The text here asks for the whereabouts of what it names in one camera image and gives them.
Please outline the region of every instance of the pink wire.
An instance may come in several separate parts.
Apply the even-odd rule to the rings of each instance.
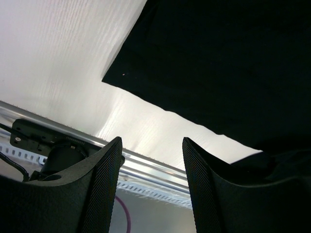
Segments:
[[[126,215],[126,221],[127,221],[127,228],[126,228],[126,233],[131,233],[131,216],[130,216],[130,212],[128,211],[126,205],[124,204],[124,202],[118,197],[115,196],[115,199],[120,203],[120,205],[122,206],[125,215]]]

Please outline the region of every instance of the white wooden surface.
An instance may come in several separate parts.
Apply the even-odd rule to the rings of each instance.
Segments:
[[[181,169],[184,136],[227,162],[256,152],[101,82],[145,2],[0,0],[0,99]]]

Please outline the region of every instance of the silver metal bar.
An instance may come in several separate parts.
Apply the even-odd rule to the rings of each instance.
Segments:
[[[90,144],[103,147],[108,142],[64,126],[52,120],[0,101],[0,121],[11,126],[16,119],[26,119],[52,130],[76,137]],[[147,158],[130,150],[123,149],[126,158],[120,174],[130,175],[152,182],[184,194],[189,194],[186,173],[175,167]]]

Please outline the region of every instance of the hole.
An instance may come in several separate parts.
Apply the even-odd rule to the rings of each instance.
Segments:
[[[60,175],[50,175],[47,178],[45,178],[43,181],[56,181],[62,178]]]

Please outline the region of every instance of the gray floor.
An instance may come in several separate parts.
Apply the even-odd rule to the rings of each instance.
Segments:
[[[132,220],[131,233],[196,233],[192,210],[118,190]],[[110,233],[126,233],[126,217],[115,201]]]

